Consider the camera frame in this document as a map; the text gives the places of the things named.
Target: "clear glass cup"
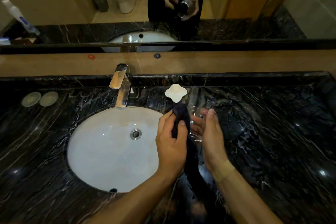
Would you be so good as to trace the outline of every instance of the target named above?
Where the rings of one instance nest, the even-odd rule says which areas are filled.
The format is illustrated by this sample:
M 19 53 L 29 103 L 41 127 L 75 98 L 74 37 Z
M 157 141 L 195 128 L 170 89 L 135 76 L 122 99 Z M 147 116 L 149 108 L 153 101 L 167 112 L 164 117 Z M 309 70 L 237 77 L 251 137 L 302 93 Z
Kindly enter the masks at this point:
M 189 135 L 196 142 L 202 141 L 202 134 L 205 128 L 205 114 L 209 109 L 208 107 L 188 106 L 191 124 Z

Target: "floor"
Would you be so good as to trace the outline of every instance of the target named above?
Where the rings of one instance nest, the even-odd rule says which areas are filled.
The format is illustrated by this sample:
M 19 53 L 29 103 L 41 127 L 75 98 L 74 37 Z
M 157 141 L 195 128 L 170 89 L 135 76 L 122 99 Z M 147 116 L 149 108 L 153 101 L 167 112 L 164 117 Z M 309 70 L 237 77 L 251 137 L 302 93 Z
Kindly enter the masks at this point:
M 107 0 L 109 9 L 106 13 L 97 12 L 92 23 L 148 21 L 147 0 L 136 0 L 135 7 L 129 14 L 122 14 L 116 0 Z M 210 0 L 203 1 L 201 19 L 213 19 Z

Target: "white soap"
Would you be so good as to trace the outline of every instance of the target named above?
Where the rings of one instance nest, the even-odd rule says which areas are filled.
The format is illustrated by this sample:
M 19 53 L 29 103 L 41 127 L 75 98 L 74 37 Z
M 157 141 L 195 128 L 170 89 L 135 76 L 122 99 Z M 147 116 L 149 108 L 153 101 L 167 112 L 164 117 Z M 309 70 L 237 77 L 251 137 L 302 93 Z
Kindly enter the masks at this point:
M 175 103 L 180 102 L 182 97 L 186 94 L 187 90 L 176 83 L 170 86 L 170 88 L 165 92 L 166 97 L 171 98 L 171 100 L 173 100 Z

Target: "metal trash can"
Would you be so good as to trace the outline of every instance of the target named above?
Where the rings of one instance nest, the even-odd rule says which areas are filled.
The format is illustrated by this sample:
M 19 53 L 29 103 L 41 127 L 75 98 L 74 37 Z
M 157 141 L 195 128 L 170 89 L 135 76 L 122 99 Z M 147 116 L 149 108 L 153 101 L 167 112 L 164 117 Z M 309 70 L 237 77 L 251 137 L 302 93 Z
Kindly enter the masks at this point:
M 98 11 L 100 11 L 101 13 L 105 13 L 109 9 L 109 4 L 107 3 L 107 0 L 93 0 L 93 2 Z

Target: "black pants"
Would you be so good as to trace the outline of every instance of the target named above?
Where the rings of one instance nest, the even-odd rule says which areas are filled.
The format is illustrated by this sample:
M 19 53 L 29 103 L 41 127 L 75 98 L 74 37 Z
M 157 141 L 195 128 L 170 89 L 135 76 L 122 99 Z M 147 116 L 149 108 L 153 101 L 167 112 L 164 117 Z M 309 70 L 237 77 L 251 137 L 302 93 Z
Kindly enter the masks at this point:
M 201 19 L 203 0 L 198 0 L 199 12 L 187 21 L 175 18 L 173 11 L 165 6 L 165 0 L 148 0 L 148 19 L 153 22 L 169 22 L 178 33 L 180 40 L 188 41 L 197 36 Z

